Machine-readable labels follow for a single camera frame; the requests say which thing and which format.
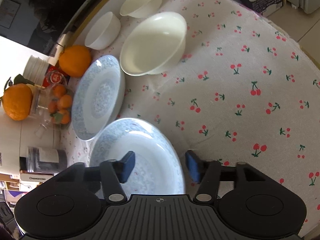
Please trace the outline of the blue patterned plate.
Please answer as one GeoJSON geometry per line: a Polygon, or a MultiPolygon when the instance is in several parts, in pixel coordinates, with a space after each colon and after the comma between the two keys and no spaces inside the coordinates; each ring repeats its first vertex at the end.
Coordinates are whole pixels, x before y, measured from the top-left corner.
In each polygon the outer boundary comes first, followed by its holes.
{"type": "Polygon", "coordinates": [[[132,194],[184,194],[181,163],[170,141],[152,124],[136,118],[123,118],[106,126],[95,141],[89,164],[120,160],[133,151],[136,163],[122,185],[132,194]]]}
{"type": "Polygon", "coordinates": [[[113,122],[122,106],[125,75],[112,55],[95,60],[81,78],[72,105],[76,136],[89,141],[113,122]]]}

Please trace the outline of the white speckled bowl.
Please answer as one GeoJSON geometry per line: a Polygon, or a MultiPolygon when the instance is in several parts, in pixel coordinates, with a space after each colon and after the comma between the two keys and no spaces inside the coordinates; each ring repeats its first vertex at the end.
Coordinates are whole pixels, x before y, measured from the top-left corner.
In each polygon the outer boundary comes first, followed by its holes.
{"type": "Polygon", "coordinates": [[[109,11],[95,22],[85,38],[85,46],[94,50],[107,48],[117,38],[121,28],[120,20],[109,11]]]}

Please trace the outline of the dark label bottle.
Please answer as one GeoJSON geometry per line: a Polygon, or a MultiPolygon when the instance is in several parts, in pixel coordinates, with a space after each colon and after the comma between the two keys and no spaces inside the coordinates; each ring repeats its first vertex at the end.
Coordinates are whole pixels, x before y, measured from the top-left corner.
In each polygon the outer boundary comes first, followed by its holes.
{"type": "Polygon", "coordinates": [[[67,168],[64,150],[45,147],[27,147],[27,156],[20,157],[20,170],[30,173],[60,173],[67,168]]]}

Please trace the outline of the cherry print tablecloth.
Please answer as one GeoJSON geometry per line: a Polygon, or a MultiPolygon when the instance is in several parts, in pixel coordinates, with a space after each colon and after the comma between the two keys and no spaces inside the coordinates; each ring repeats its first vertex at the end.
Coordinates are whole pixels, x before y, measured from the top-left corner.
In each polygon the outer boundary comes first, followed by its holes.
{"type": "Polygon", "coordinates": [[[319,226],[319,69],[297,42],[232,0],[163,0],[187,22],[172,70],[126,77],[119,118],[156,126],[186,150],[244,161],[300,196],[300,230],[319,226]]]}

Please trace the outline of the glass jar of kumquats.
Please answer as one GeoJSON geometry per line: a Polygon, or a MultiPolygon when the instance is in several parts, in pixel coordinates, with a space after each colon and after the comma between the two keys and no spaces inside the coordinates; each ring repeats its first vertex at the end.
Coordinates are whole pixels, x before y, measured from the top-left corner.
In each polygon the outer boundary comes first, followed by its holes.
{"type": "Polygon", "coordinates": [[[42,138],[50,129],[58,131],[71,124],[74,92],[62,84],[52,84],[35,90],[29,115],[39,121],[35,135],[42,138]]]}

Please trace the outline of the red tin can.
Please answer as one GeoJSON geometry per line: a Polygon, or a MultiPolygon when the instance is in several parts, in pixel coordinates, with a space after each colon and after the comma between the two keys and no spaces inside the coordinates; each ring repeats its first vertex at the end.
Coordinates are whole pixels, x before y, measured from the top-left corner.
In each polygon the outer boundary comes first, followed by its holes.
{"type": "Polygon", "coordinates": [[[51,85],[67,85],[67,79],[64,74],[55,66],[50,65],[44,76],[42,86],[49,87],[51,85]]]}

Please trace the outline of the orange on table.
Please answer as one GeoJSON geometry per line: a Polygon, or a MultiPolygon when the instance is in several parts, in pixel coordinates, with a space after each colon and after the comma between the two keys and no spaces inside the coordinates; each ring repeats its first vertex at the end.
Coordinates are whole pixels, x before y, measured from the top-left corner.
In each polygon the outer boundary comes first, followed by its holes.
{"type": "Polygon", "coordinates": [[[91,62],[91,52],[86,46],[74,45],[64,49],[59,55],[60,68],[70,77],[82,77],[91,62]]]}

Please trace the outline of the orange on jar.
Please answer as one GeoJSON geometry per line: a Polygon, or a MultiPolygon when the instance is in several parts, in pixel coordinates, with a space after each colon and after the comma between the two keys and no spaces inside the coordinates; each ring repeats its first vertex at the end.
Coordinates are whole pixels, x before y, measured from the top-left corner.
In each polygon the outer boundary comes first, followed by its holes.
{"type": "Polygon", "coordinates": [[[3,109],[8,117],[15,121],[26,119],[30,113],[33,93],[25,84],[12,85],[2,96],[3,109]]]}

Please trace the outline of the large cream bowl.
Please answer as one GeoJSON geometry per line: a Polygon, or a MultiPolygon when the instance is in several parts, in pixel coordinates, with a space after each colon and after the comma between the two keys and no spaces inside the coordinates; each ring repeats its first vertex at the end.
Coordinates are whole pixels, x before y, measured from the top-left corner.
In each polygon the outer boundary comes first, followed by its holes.
{"type": "Polygon", "coordinates": [[[174,68],[185,51],[187,23],[176,12],[155,14],[135,27],[120,51],[120,66],[131,76],[158,75],[174,68]]]}

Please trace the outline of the small cream bowl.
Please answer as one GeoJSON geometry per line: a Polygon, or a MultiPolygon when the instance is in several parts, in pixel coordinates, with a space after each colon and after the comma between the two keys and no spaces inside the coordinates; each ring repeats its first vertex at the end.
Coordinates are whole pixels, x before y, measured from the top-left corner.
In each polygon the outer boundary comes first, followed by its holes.
{"type": "Polygon", "coordinates": [[[157,12],[162,0],[126,0],[120,8],[121,16],[147,18],[157,12]]]}

